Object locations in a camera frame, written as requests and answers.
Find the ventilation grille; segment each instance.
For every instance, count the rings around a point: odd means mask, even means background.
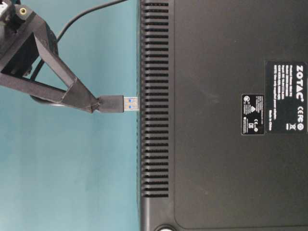
[[[141,1],[141,184],[169,197],[169,0]]]

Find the black mount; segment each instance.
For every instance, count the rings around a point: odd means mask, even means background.
[[[19,3],[0,0],[0,85],[89,113],[123,112],[123,96],[94,97],[60,59],[56,36],[47,23]],[[39,56],[67,90],[26,78]]]

